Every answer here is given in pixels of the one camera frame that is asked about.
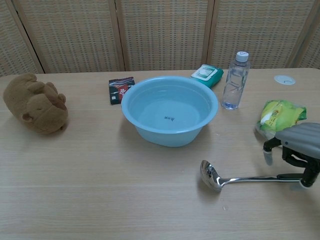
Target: plastic water bottle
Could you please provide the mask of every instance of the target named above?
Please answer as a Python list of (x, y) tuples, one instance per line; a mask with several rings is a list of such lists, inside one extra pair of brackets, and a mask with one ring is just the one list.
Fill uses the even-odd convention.
[(237, 52), (235, 60), (230, 63), (226, 85), (221, 101), (225, 109), (237, 109), (241, 100), (242, 93), (247, 81), (250, 63), (248, 62), (249, 53), (245, 51)]

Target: dark red package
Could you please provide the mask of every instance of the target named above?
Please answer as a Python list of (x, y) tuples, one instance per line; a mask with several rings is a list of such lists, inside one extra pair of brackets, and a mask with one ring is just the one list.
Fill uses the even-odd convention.
[(109, 80), (110, 102), (112, 105), (120, 104), (129, 88), (135, 85), (134, 77)]

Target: white round object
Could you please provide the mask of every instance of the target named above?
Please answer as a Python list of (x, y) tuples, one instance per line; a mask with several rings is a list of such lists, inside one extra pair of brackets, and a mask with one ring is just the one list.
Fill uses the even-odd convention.
[(296, 80), (292, 78), (291, 76), (286, 76), (286, 75), (277, 75), (274, 77), (274, 80), (283, 85), (293, 85), (296, 83)]
[(246, 51), (238, 51), (235, 55), (235, 60), (241, 63), (248, 61), (248, 58), (249, 58), (249, 53), (247, 53)]

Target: teddy bear ear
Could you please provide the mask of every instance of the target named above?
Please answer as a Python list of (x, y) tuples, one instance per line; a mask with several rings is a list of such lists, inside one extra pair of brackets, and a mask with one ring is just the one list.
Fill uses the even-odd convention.
[(32, 122), (33, 118), (32, 118), (32, 116), (29, 115), (29, 113), (25, 113), (22, 115), (22, 120), (27, 123), (30, 123), (30, 122)]

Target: stainless steel ladle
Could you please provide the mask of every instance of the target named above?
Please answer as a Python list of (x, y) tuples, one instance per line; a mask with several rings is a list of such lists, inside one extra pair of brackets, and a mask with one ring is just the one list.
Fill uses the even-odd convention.
[(212, 164), (206, 160), (201, 162), (200, 173), (204, 183), (216, 192), (221, 192), (226, 184), (239, 182), (300, 182), (301, 173), (279, 174), (277, 176), (255, 176), (255, 177), (235, 177), (221, 178)]

